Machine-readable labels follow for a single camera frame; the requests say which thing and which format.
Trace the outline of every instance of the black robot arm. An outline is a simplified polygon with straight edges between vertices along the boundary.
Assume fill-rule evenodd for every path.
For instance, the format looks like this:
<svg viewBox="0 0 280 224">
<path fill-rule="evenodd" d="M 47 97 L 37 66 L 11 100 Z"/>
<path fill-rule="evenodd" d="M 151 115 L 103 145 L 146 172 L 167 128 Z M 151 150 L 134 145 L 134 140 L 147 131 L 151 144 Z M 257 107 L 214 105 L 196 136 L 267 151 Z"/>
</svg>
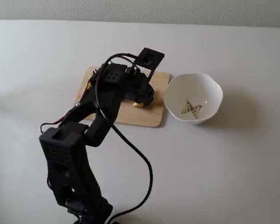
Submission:
<svg viewBox="0 0 280 224">
<path fill-rule="evenodd" d="M 109 63 L 114 57 L 123 56 L 135 59 L 131 67 Z M 85 146 L 98 147 L 102 143 L 111 127 L 114 128 L 124 98 L 146 105 L 153 101 L 154 90 L 149 80 L 163 57 L 164 54 L 147 48 L 139 56 L 110 57 L 90 78 L 80 101 L 68 111 L 58 128 L 51 127 L 39 137 L 48 164 L 48 186 L 57 203 L 77 216 L 76 223 L 103 224 L 112 211 L 101 195 Z M 149 77 L 136 65 L 150 69 Z M 96 117 L 90 126 L 79 123 L 93 113 Z"/>
</svg>

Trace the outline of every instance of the wooden board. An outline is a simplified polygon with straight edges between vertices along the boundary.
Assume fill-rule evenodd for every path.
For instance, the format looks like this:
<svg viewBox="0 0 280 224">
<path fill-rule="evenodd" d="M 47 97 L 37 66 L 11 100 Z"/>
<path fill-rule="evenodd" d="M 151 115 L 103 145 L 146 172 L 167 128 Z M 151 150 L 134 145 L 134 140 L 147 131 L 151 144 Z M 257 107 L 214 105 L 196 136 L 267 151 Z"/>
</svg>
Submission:
<svg viewBox="0 0 280 224">
<path fill-rule="evenodd" d="M 96 67 L 90 67 L 86 70 L 83 80 L 80 84 L 74 104 L 80 98 L 85 85 L 92 75 L 92 69 Z M 153 102 L 145 106 L 144 108 L 133 107 L 132 101 L 124 100 L 121 102 L 119 113 L 115 123 L 139 125 L 147 127 L 157 127 L 161 124 L 162 114 L 164 110 L 163 93 L 168 86 L 169 74 L 166 72 L 154 72 L 154 75 L 150 81 L 151 86 L 154 89 Z M 88 116 L 86 119 L 94 119 L 95 114 Z"/>
</svg>

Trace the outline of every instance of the white bowl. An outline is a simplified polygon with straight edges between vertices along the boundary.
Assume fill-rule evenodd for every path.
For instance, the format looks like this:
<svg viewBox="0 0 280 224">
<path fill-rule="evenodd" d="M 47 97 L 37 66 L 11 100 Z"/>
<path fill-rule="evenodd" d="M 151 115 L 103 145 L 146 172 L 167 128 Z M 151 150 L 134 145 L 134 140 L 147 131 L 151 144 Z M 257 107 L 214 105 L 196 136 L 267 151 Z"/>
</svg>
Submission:
<svg viewBox="0 0 280 224">
<path fill-rule="evenodd" d="M 164 92 L 164 104 L 170 113 L 191 124 L 213 117 L 222 99 L 219 84 L 204 73 L 179 75 L 172 79 Z"/>
</svg>

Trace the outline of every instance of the table surface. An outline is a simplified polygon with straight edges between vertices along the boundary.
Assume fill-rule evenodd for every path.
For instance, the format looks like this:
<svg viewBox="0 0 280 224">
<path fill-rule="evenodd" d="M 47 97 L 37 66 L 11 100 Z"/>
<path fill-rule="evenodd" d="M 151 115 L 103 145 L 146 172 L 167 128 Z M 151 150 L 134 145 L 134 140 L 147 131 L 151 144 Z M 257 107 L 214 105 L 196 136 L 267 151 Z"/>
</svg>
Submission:
<svg viewBox="0 0 280 224">
<path fill-rule="evenodd" d="M 71 107 L 88 66 L 144 47 L 165 53 L 160 71 L 211 75 L 224 100 L 199 126 L 167 111 L 159 128 L 117 125 L 154 169 L 148 202 L 119 221 L 280 223 L 280 29 L 0 21 L 0 224 L 75 221 L 46 186 L 39 125 Z M 113 131 L 88 156 L 114 212 L 144 197 L 147 167 Z"/>
</svg>

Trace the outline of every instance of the yellow butterfly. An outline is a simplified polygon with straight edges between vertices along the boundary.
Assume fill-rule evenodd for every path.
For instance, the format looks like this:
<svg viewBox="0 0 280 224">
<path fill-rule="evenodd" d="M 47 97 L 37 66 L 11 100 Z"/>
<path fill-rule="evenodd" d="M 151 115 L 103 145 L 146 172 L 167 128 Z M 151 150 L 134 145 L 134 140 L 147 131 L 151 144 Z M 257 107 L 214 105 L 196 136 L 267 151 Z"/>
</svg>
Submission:
<svg viewBox="0 0 280 224">
<path fill-rule="evenodd" d="M 187 101 L 187 103 L 184 106 L 184 108 L 182 109 L 182 114 L 191 111 L 193 113 L 194 117 L 196 119 L 198 119 L 200 108 L 203 107 L 203 105 L 193 106 L 188 100 L 186 100 L 186 101 Z"/>
</svg>

